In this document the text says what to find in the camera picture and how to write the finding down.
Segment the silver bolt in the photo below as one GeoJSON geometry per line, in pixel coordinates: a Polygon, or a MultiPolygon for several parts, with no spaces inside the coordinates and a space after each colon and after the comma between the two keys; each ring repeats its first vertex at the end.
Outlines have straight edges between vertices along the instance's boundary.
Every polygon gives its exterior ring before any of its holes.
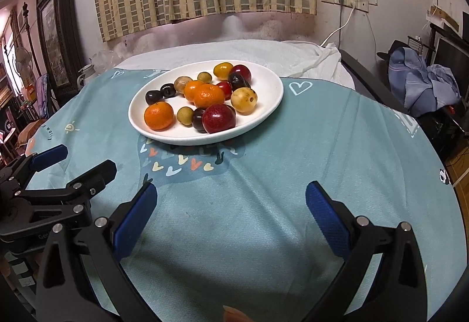
{"type": "Polygon", "coordinates": [[[407,222],[407,221],[404,221],[400,224],[400,227],[405,231],[405,232],[408,232],[410,230],[412,230],[412,226],[407,222]]]}
{"type": "Polygon", "coordinates": [[[77,204],[75,207],[73,207],[73,212],[75,213],[80,213],[81,211],[83,211],[83,206],[81,204],[77,204]]]}
{"type": "Polygon", "coordinates": [[[107,224],[107,219],[105,217],[99,217],[94,221],[94,225],[101,228],[107,224]]]}
{"type": "Polygon", "coordinates": [[[62,230],[62,228],[63,228],[62,224],[55,224],[52,227],[52,232],[59,233],[62,230]]]}
{"type": "Polygon", "coordinates": [[[366,227],[370,223],[368,218],[366,218],[365,216],[358,216],[356,219],[356,222],[358,223],[358,225],[361,225],[362,227],[366,227]]]}

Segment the teal tablecloth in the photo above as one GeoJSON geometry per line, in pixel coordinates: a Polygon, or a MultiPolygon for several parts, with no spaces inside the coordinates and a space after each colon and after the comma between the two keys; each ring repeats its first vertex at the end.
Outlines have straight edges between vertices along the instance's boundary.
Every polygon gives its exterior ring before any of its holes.
{"type": "MultiPolygon", "coordinates": [[[[466,267],[465,234],[456,196],[440,180],[443,165],[413,119],[330,82],[282,79],[280,106],[254,130],[212,146],[168,146],[127,119],[152,73],[108,71],[48,120],[30,150],[62,143],[69,156],[36,174],[30,188],[63,186],[111,159],[118,173],[92,200],[97,217],[152,179],[158,205],[122,265],[164,322],[222,321],[222,305],[256,322],[300,321],[343,262],[306,207],[313,180],[376,225],[409,221],[429,317],[441,306],[466,267]]],[[[350,310],[363,301],[378,258],[372,264],[350,310]]]]}

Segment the blue rubber pad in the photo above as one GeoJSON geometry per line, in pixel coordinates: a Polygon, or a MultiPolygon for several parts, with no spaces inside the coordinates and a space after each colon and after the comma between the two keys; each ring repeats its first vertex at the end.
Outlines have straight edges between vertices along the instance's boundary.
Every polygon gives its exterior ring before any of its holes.
{"type": "Polygon", "coordinates": [[[306,205],[336,256],[350,254],[350,233],[314,182],[306,187],[306,205]]]}
{"type": "Polygon", "coordinates": [[[52,149],[42,152],[33,157],[30,163],[31,171],[42,171],[60,161],[64,160],[69,154],[69,150],[64,145],[58,145],[52,149]]]}
{"type": "Polygon", "coordinates": [[[151,184],[143,192],[126,218],[114,232],[113,253],[118,261],[130,256],[137,243],[148,219],[156,207],[158,193],[156,187],[151,184]]]}

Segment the dark carved wooden frame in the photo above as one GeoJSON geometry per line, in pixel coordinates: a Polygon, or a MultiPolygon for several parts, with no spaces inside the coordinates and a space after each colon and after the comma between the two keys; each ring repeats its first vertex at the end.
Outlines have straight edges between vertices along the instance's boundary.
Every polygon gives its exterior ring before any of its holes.
{"type": "Polygon", "coordinates": [[[60,52],[67,72],[69,83],[57,86],[51,71],[51,63],[47,54],[44,28],[42,23],[42,10],[50,0],[37,0],[38,30],[41,42],[42,55],[45,67],[49,73],[52,89],[57,96],[60,106],[67,103],[78,93],[77,78],[78,71],[83,67],[83,57],[80,39],[77,30],[77,17],[75,14],[74,0],[54,0],[55,23],[59,39],[60,52]]]}

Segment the white oval plate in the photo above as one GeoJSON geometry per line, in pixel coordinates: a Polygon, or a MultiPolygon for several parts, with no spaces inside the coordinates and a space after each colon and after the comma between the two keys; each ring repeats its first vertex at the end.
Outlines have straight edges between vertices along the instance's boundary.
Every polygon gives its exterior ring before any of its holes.
{"type": "MultiPolygon", "coordinates": [[[[139,133],[160,142],[180,146],[207,145],[237,137],[256,127],[272,114],[280,104],[280,101],[282,101],[282,97],[282,81],[275,73],[266,67],[238,60],[202,61],[167,71],[147,83],[132,99],[128,107],[128,119],[139,133]],[[243,64],[249,68],[252,74],[251,87],[257,93],[258,98],[254,112],[247,116],[236,114],[236,126],[234,128],[219,133],[205,134],[198,132],[193,127],[183,126],[178,121],[175,121],[172,127],[164,131],[153,131],[145,124],[144,112],[148,106],[145,101],[145,94],[148,91],[159,90],[161,85],[174,82],[180,76],[189,76],[193,79],[197,79],[197,75],[200,72],[209,72],[214,78],[213,84],[217,84],[219,81],[213,74],[213,68],[215,65],[224,61],[229,61],[233,65],[243,64]]],[[[192,109],[196,108],[194,104],[187,101],[186,98],[180,94],[174,98],[165,99],[165,101],[173,107],[175,115],[183,106],[189,106],[192,109]]],[[[230,101],[226,101],[225,103],[228,105],[231,104],[230,101]]]]}

